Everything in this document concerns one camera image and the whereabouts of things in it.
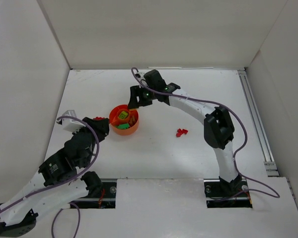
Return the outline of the lime curved lego brick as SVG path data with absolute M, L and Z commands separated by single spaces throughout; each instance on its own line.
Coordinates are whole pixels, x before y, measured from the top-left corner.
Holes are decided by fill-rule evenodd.
M 124 120 L 124 119 L 128 118 L 128 116 L 129 116 L 129 113 L 127 111 L 121 111 L 118 115 L 118 118 L 121 120 Z

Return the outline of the brown lego brick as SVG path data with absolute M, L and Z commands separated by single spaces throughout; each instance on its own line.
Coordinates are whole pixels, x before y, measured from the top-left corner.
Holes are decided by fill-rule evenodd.
M 135 123 L 136 123 L 136 119 L 135 119 L 134 116 L 132 116 L 132 117 L 130 118 L 129 125 L 130 125 L 130 126 L 133 126 Z

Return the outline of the orange round divided container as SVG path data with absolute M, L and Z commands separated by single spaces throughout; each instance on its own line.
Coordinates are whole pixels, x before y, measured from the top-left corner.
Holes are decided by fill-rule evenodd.
M 121 120 L 118 118 L 118 115 L 121 111 L 127 111 L 129 113 L 128 118 Z M 133 126 L 130 126 L 129 129 L 124 129 L 124 130 L 120 130 L 118 129 L 116 126 L 120 125 L 120 124 L 124 124 L 124 123 L 129 123 L 130 118 L 134 116 L 136 119 L 136 123 Z M 128 109 L 128 105 L 118 105 L 115 108 L 112 109 L 112 111 L 109 114 L 109 120 L 110 120 L 110 125 L 113 129 L 113 131 L 121 136 L 127 136 L 127 135 L 131 135 L 134 132 L 137 131 L 138 127 L 139 127 L 139 114 L 138 111 L 136 109 Z

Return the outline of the green long lego brick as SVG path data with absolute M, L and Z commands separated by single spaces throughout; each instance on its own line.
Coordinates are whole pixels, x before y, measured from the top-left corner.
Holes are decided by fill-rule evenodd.
M 120 130 L 124 130 L 124 129 L 129 129 L 130 125 L 128 123 L 124 123 L 124 124 L 120 124 L 118 126 L 116 126 L 118 129 Z

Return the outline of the red lego pieces cluster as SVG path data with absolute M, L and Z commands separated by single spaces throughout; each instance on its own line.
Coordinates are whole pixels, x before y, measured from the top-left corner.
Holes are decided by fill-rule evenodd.
M 182 135 L 186 135 L 188 133 L 188 130 L 186 129 L 178 129 L 176 133 L 176 137 L 181 137 Z

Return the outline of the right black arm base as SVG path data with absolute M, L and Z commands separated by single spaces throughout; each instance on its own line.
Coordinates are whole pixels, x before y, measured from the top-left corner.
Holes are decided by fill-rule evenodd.
M 221 178 L 204 179 L 207 208 L 252 208 L 246 179 L 237 176 L 231 182 Z

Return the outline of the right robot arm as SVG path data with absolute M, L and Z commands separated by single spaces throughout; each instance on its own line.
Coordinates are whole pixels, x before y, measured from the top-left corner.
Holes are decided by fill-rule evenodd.
M 130 88 L 128 109 L 149 106 L 153 100 L 158 100 L 198 120 L 204 127 L 204 140 L 216 154 L 222 189 L 228 194 L 237 191 L 242 178 L 234 164 L 232 141 L 235 129 L 228 108 L 190 97 L 179 85 L 167 84 L 156 69 L 142 73 L 133 67 L 131 72 L 138 85 Z

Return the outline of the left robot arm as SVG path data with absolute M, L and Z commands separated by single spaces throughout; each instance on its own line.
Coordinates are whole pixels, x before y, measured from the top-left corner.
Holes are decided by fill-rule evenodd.
M 89 168 L 97 159 L 99 143 L 109 134 L 109 119 L 61 116 L 57 123 L 67 120 L 78 122 L 71 139 L 39 166 L 22 190 L 0 204 L 0 237 L 23 236 L 50 211 L 102 190 L 101 179 Z

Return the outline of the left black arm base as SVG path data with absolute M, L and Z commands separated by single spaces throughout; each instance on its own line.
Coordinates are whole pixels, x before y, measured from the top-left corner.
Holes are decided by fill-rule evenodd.
M 80 180 L 87 185 L 88 194 L 72 203 L 81 209 L 115 209 L 117 179 L 99 178 L 96 172 L 86 172 Z

